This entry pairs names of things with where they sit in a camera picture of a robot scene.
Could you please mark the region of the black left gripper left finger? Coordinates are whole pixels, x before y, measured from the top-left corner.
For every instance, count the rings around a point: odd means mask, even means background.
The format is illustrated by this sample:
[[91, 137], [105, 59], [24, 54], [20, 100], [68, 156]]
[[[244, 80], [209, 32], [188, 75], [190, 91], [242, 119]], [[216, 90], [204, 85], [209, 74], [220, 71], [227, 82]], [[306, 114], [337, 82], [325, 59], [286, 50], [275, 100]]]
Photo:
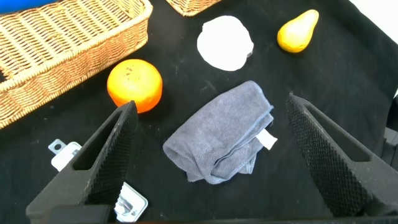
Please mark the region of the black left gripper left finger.
[[25, 210], [31, 223], [109, 223], [138, 123], [133, 101], [117, 108]]

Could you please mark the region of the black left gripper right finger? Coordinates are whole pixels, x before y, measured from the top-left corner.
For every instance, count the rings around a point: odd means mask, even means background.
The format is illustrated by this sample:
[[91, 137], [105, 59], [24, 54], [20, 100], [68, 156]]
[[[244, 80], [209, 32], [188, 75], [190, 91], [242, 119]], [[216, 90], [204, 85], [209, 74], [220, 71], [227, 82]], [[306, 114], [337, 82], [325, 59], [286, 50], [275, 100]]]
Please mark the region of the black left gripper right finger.
[[397, 215], [397, 171], [309, 101], [289, 94], [287, 118], [324, 202], [336, 217]]

